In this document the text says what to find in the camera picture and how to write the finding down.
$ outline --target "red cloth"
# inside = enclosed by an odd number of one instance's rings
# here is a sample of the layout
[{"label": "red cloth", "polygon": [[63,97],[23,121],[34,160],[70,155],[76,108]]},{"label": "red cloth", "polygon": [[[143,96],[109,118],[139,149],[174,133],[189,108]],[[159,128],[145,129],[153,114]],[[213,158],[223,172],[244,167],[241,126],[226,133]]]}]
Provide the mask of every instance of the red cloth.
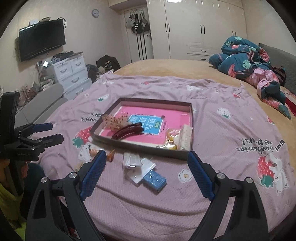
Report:
[{"label": "red cloth", "polygon": [[291,112],[296,116],[296,105],[286,97],[286,105],[289,107]]}]

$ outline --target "wardrobe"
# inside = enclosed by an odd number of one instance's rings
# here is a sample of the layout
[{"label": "wardrobe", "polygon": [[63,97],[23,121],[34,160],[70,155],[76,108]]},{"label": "wardrobe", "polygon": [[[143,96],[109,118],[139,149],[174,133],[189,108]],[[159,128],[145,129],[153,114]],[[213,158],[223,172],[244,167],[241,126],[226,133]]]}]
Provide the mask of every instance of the wardrobe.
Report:
[{"label": "wardrobe", "polygon": [[147,0],[154,59],[208,61],[230,36],[247,38],[241,0]]}]

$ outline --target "bolt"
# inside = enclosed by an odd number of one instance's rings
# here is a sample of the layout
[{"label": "bolt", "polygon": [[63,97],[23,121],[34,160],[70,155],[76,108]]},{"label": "bolt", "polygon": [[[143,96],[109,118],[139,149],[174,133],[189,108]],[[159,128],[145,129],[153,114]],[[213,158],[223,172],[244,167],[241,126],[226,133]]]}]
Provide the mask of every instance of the bolt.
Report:
[{"label": "bolt", "polygon": [[253,182],[253,179],[250,178],[250,177],[247,177],[247,178],[246,178],[246,181],[247,181],[248,183],[252,183],[252,182]]},{"label": "bolt", "polygon": [[69,177],[70,177],[71,179],[73,179],[73,178],[77,177],[77,173],[75,173],[75,172],[71,172],[71,173],[69,174]]},{"label": "bolt", "polygon": [[217,174],[217,177],[219,178],[219,179],[224,179],[225,178],[225,175],[223,174],[223,173],[218,173]]},{"label": "bolt", "polygon": [[41,178],[41,182],[42,182],[42,183],[45,183],[45,182],[47,182],[47,180],[48,180],[48,178],[47,178],[47,177],[43,177],[43,178]]}]

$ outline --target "handbag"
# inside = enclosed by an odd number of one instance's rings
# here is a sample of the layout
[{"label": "handbag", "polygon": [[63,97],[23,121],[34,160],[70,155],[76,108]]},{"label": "handbag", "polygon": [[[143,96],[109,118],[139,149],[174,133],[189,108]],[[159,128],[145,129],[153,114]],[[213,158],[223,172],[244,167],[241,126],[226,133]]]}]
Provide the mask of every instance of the handbag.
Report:
[{"label": "handbag", "polygon": [[150,31],[150,25],[149,25],[149,22],[145,19],[145,15],[141,13],[140,17],[141,17],[142,23],[145,24],[143,28],[143,32]]},{"label": "handbag", "polygon": [[136,14],[135,23],[131,30],[134,34],[140,34],[143,32],[143,23],[139,20],[138,13]]},{"label": "handbag", "polygon": [[135,20],[132,19],[132,16],[130,15],[130,17],[126,20],[126,28],[132,28],[134,23]]}]

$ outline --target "yellow-green clothing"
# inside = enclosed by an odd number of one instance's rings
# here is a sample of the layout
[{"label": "yellow-green clothing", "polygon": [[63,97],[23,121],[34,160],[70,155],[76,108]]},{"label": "yellow-green clothing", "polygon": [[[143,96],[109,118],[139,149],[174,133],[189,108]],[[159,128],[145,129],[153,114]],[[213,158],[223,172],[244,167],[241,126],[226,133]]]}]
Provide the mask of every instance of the yellow-green clothing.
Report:
[{"label": "yellow-green clothing", "polygon": [[0,208],[16,233],[25,240],[26,220],[20,214],[22,196],[12,195],[0,183]]}]

